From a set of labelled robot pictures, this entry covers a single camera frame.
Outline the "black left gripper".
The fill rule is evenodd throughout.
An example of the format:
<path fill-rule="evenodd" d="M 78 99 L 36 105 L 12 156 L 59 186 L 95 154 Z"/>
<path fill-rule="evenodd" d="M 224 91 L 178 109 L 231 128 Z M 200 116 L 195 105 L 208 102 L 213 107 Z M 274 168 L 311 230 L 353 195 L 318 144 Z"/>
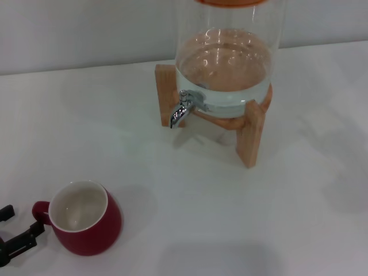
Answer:
<path fill-rule="evenodd" d="M 0 209 L 0 222 L 14 217 L 14 208 L 7 205 Z M 6 259 L 13 259 L 25 251 L 37 246 L 36 237 L 45 231 L 44 224 L 37 221 L 28 230 L 4 242 L 0 238 L 0 263 L 6 263 Z"/>

